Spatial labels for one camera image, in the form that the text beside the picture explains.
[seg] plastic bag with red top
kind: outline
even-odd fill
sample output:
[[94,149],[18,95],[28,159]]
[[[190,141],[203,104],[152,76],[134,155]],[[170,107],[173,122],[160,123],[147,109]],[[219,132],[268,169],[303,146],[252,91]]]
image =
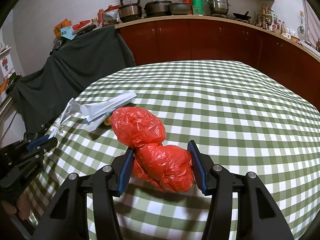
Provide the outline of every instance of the plastic bag with red top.
[[111,116],[118,140],[135,149],[133,173],[159,190],[188,191],[194,181],[191,155],[175,145],[163,146],[162,122],[140,107],[121,107]]

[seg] dark green cloth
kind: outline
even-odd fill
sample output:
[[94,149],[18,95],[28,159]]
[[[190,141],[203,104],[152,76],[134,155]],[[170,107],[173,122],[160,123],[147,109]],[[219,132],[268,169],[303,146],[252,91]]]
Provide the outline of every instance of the dark green cloth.
[[92,82],[133,66],[132,53],[114,25],[74,38],[49,56],[41,70],[20,78],[10,93],[27,136],[58,117]]

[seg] table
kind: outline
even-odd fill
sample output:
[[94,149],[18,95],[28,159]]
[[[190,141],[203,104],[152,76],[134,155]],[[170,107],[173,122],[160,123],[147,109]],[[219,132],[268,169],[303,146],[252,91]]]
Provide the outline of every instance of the table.
[[[92,83],[76,100],[101,102],[124,91],[134,91],[133,104],[162,120],[164,145],[186,149],[193,139],[230,172],[254,171],[295,239],[307,229],[320,208],[320,114],[314,106],[245,64],[212,60],[127,68]],[[111,128],[89,133],[81,127],[76,114],[27,188],[37,218],[68,174],[92,174],[127,149]],[[196,185],[185,193],[162,193],[134,176],[114,200],[124,238],[143,240],[201,239],[210,205],[210,196]],[[96,239],[91,195],[87,207],[89,235]],[[230,239],[236,237],[236,220],[234,194]]]

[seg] countertop edge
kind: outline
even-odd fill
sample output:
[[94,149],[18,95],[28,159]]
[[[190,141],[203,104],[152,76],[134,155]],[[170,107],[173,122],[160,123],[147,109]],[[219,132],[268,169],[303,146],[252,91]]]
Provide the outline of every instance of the countertop edge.
[[130,25],[135,25],[135,24],[139,24],[139,23],[145,23],[145,22],[153,22],[153,21],[161,21],[161,20],[173,20],[173,19],[205,19],[205,20],[213,20],[213,21],[221,21],[221,22],[229,22],[229,23],[234,23],[234,24],[239,24],[239,25],[243,25],[243,26],[247,26],[268,34],[271,34],[273,36],[278,37],[279,39],[282,39],[284,41],[287,41],[293,45],[295,45],[296,47],[302,49],[304,52],[308,53],[311,57],[313,57],[316,61],[318,61],[320,63],[320,58],[317,57],[316,55],[314,55],[310,50],[306,49],[305,47],[298,45],[297,43],[295,43],[294,41],[291,41],[281,35],[278,35],[276,33],[273,33],[271,31],[267,31],[264,30],[262,28],[259,28],[257,26],[248,24],[248,23],[243,23],[243,22],[239,22],[239,21],[235,21],[235,20],[230,20],[230,19],[224,19],[224,18],[219,18],[219,17],[212,17],[212,16],[200,16],[200,15],[171,15],[171,16],[160,16],[160,17],[151,17],[151,18],[144,18],[141,20],[135,20],[132,22],[127,22],[127,23],[121,23],[115,26],[115,29],[120,29],[123,27],[127,27]]

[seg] wall cabinet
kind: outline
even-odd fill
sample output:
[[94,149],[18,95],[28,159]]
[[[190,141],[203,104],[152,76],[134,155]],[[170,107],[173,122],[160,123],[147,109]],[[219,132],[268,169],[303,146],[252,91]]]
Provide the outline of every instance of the wall cabinet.
[[137,65],[178,60],[234,60],[276,80],[320,110],[320,62],[296,45],[247,25],[168,19],[120,28]]

